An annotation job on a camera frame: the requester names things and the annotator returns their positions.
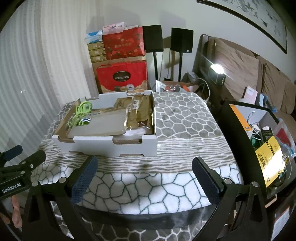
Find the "plastic packaging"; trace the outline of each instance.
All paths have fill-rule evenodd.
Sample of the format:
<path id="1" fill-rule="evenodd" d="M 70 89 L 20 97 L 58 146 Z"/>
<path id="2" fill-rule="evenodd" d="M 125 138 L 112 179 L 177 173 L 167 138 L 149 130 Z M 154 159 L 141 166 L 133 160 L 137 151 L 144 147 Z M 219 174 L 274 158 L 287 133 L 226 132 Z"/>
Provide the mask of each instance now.
<path id="1" fill-rule="evenodd" d="M 128 107 L 112 108 L 89 113 L 72 122 L 67 137 L 75 136 L 113 136 L 126 132 Z"/>
<path id="2" fill-rule="evenodd" d="M 156 92 L 186 92 L 182 87 L 171 84 L 167 85 L 161 81 L 156 81 Z"/>
<path id="3" fill-rule="evenodd" d="M 276 128 L 273 130 L 273 134 L 281 146 L 283 155 L 289 157 L 290 160 L 296 157 L 295 143 L 283 120 L 281 120 Z"/>
<path id="4" fill-rule="evenodd" d="M 113 136 L 113 140 L 123 141 L 123 140 L 141 140 L 143 135 L 150 135 L 152 131 L 147 126 L 141 126 L 134 128 L 132 130 L 127 130 L 126 133 L 122 135 Z"/>

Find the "white wall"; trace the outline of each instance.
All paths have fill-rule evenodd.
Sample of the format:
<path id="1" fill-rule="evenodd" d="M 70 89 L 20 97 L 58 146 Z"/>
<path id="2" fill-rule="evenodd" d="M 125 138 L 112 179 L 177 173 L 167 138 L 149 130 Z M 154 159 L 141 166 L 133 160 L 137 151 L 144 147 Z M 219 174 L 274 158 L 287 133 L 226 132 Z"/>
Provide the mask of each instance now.
<path id="1" fill-rule="evenodd" d="M 171 27 L 194 30 L 192 53 L 183 55 L 182 75 L 193 68 L 199 37 L 202 34 L 233 41 L 261 55 L 277 66 L 292 81 L 296 79 L 296 44 L 288 32 L 288 54 L 286 55 L 272 40 L 262 32 L 227 12 L 197 3 L 196 0 L 102 0 L 103 22 L 105 25 L 125 21 L 127 25 L 161 24 L 163 38 L 169 37 Z M 160 73 L 162 53 L 157 54 L 158 73 Z M 173 67 L 173 79 L 178 79 L 178 53 Z M 171 77 L 168 69 L 169 50 L 165 49 L 162 76 Z M 148 78 L 155 79 L 152 54 L 147 54 Z"/>

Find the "light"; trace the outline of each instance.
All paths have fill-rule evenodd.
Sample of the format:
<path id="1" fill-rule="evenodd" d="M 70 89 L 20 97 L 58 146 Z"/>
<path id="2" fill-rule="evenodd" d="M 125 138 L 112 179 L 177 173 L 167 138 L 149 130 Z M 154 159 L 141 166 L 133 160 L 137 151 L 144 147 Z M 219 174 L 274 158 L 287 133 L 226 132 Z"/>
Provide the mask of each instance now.
<path id="1" fill-rule="evenodd" d="M 224 74 L 224 69 L 219 64 L 212 64 L 211 69 L 213 69 L 217 74 Z"/>

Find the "red box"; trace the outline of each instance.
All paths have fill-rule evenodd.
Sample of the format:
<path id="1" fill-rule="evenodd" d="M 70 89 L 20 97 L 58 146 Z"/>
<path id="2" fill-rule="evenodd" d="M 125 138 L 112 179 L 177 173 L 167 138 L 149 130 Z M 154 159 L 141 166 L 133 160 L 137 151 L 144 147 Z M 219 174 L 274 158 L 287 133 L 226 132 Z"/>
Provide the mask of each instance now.
<path id="1" fill-rule="evenodd" d="M 107 60 L 145 55 L 143 28 L 103 35 Z"/>
<path id="2" fill-rule="evenodd" d="M 101 65 L 96 69 L 102 92 L 147 90 L 146 61 Z"/>

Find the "speaker stand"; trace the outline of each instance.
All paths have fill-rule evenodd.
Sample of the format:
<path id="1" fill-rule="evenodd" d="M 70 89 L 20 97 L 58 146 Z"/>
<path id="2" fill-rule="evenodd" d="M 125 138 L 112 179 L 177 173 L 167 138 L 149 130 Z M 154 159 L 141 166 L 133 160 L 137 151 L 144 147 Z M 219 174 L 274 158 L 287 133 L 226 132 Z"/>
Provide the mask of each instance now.
<path id="1" fill-rule="evenodd" d="M 158 80 L 156 52 L 153 52 L 155 80 Z"/>
<path id="2" fill-rule="evenodd" d="M 183 53 L 179 53 L 179 54 L 180 54 L 180 61 L 179 61 L 179 77 L 178 77 L 178 82 L 181 82 L 182 57 L 183 57 Z"/>

